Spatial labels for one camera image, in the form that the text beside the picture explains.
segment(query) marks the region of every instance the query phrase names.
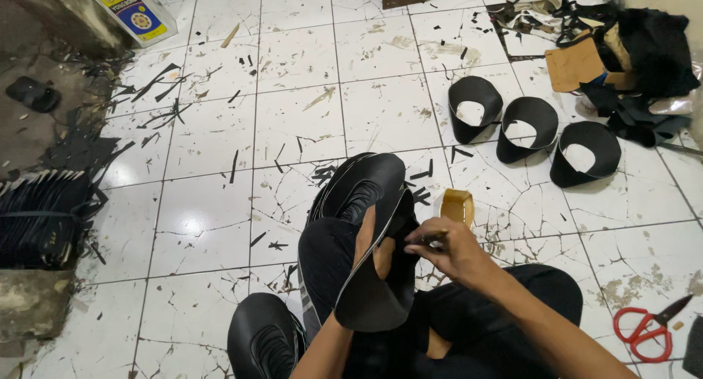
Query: bundle of leather pieces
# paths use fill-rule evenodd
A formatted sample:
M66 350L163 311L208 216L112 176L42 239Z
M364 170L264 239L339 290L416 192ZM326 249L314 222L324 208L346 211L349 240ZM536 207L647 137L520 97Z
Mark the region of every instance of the bundle of leather pieces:
M595 161L588 170L576 170L566 159L565 153L572 144L582 145L593 152ZM615 134L602 123L570 123L559 136L549 177L562 188L596 181L615 173L620 155L620 144Z
M505 134L510 125L518 121L530 124L536 131L536 137L529 147L515 145ZM496 148L498 159L504 164L512 164L549 147L557 138L558 128L559 117L549 103L538 97L518 97L510 102L503 115Z
M344 327L378 332L400 326L408 318L415 291L418 256L405 254L405 237L418 227L413 194L405 184L405 165L396 155L366 152L347 159L313 201L307 223L334 217L361 225L375 204L371 244L339 292L335 317ZM372 252L384 238L396 249L385 280L379 279Z
M690 124L688 116L652 114L648 96L624 96L610 84L581 83L581 90L598 109L598 116L610 117L608 126L620 138L654 147L673 138L679 129Z
M0 268L64 268L106 201L84 171L45 170L0 184Z

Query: tile grout line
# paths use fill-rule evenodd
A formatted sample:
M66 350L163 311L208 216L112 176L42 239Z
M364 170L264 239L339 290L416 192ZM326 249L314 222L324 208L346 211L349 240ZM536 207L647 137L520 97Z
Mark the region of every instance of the tile grout line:
M190 19L189 40L190 40L190 33L193 31L193 20L196 17L196 8L197 7L198 7L198 0L196 0L196 3L193 5L193 17ZM185 75L186 59L187 58L188 58L188 51L186 50L185 56L183 57L183 66L181 68L181 76ZM180 83L179 87L178 87L178 96L176 96L176 99L180 98L182 87L183 87L183 84ZM171 136L169 137L169 148L166 151L166 161L164 163L164 173L161 176L161 194L159 195L159 207L156 210L156 219L154 221L153 237L151 240L151 252L149 254L149 265L148 265L147 271L146 271L146 278L144 279L144 298L142 299L142 303L141 303L141 313L139 314L139 326L137 327L137 331L136 331L136 339L135 339L135 343L134 343L134 357L132 359L131 372L134 372L134 368L136 367L136 354L139 350L139 335L141 334L142 320L144 320L144 310L146 307L146 295L149 291L148 288L149 288L149 275L151 273L151 262L154 258L154 244L156 243L156 229L157 229L158 223L159 223L159 215L161 214L161 204L163 203L163 198L164 198L164 187L166 186L166 183L164 182L164 178L166 178L166 169L169 164L169 154L171 153L171 142L173 141L175 128L176 128L176 120L173 121L173 126L171 127Z
M257 38L257 68L255 70L259 70L259 58L261 57L261 12L264 9L264 0L259 0L259 37ZM251 244L252 242L252 230L254 228L254 199L252 198L254 196L254 174L256 173L254 169L254 162L256 161L257 157L257 113L259 110L259 77L261 76L260 73L257 72L257 84L254 87L254 127L253 127L253 133L254 133L254 138L252 139L252 189L251 189L251 194L249 195L249 199L251 201L251 204L249 205L249 243ZM234 165L234 168L232 170L232 173L234 174L236 168L236 164ZM249 276L251 278L252 275L252 246L249 246L249 257L248 257L248 268L249 268ZM248 281L247 282L247 296L249 296L249 293L252 288L252 282Z
M691 214L693 214L693 219L698 222L698 226L700 226L701 230L703 230L703 222L698 221L698 215L696 214L696 211L693 209L693 206L688 201L686 194L683 193L683 190L681 189L681 186L679 186L678 181L676 180L676 177L673 176L672 170L669 168L668 164L663 159L662 153L659 151L658 147L656 147L656 146L655 146L655 151L659 155L659 159L662 160L662 163L663 163L664 167L666 168L666 171L669 172L669 176L672 178L673 183L676 186L676 189L678 189L678 191L681 193L681 197L683 198L683 201L686 202L686 206L688 206L688 209L691 211Z
M420 55L420 44L417 43L417 35L415 34L415 25L413 24L413 17L410 15L410 9L408 9L408 20L410 21L410 30L413 31L413 38L415 39L415 47L417 48L417 59L420 60L420 68L423 70L423 78L425 79L425 86L427 87L427 96L429 98L429 105L432 107L432 115L435 117L435 125L437 127L437 135L439 135L439 143L442 144L442 155L444 155L444 164L446 165L446 171L449 173L449 183L451 187L454 188L454 180L451 177L451 171L449 170L449 160L446 158L446 148L444 146L444 139L442 138L442 130L439 128L439 120L437 119L437 114L435 111L435 102L432 100L432 93L429 91L429 83L427 82L427 73L425 72L425 64L423 63L423 57Z
M347 151L347 127L345 125L345 106L342 102L342 77L339 75L339 53L337 51L337 25L335 25L335 6L330 0L330 15L332 15L332 39L335 41L335 60L337 61L337 86L339 87L339 111L342 113L342 134L345 137L345 157L349 156Z

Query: glue container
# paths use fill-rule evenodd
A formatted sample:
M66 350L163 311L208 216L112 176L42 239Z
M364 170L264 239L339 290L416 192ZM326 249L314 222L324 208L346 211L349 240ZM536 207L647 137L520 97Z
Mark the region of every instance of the glue container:
M95 0L142 48L178 33L176 21L155 0Z

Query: black leather scrap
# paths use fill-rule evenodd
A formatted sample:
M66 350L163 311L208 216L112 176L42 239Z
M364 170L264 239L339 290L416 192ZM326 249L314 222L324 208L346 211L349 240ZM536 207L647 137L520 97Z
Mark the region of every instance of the black leather scrap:
M307 223L335 217L361 225L375 204L371 244L339 292L335 317L344 327L363 332L391 330L408 318L415 291L418 256L405 254L404 239L418 227L413 194L406 186L405 164L394 154L366 152L347 159L313 201ZM390 237L396 241L391 270L379 279L373 250Z
M520 147L510 141L505 132L516 121L529 123L535 128L537 137L530 147ZM557 138L559 117L556 110L539 97L518 97L505 109L501 133L498 136L496 154L504 164L512 164L543 148L549 147Z
M457 109L462 102L476 102L484 107L484 114L478 125L469 125L459 119ZM493 122L503 109L503 98L493 84L485 78L468 76L449 87L449 118L454 137L461 144L468 144Z
M583 145L593 152L595 162L586 172L577 171L564 157L564 151L571 144ZM562 188L599 180L615 173L620 156L617 137L605 125L590 121L570 123L557 142L549 177Z

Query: scissors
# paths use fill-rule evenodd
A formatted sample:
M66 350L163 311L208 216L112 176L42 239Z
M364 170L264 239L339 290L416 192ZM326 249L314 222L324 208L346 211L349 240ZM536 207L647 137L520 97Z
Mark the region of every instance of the scissors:
M632 354L637 356L642 362L645 363L661 363L669 359L669 356L672 355L672 348L673 348L673 343L672 343L672 333L669 332L669 330L666 328L666 324L671 320L678 312L681 312L683 308L688 304L688 302L693 298L693 295L688 295L687 297L683 297L680 300L672 303L671 305L667 306L666 309L664 309L661 313L659 314L651 314L650 312L647 312L646 309L641 309L641 308L632 308L632 307L626 307L622 308L617 313L615 313L615 316L613 317L613 328L615 329L615 335L617 335L618 338L620 338L621 341L625 343L630 344L630 350L632 351ZM620 332L620 318L622 315L625 313L644 313L644 317L640 321L640 324L637 326L634 332L632 332L632 335L629 337L625 338L622 333ZM647 327L647 324L651 320L656 321L659 323L661 327L658 329L655 329L653 331L646 332L645 334L641 335L642 331L645 330ZM646 341L647 339L652 339L658 335L664 334L664 339L665 339L665 344L664 344L664 350L663 354L659 357L644 357L642 356L638 351L637 351L637 345L640 343Z

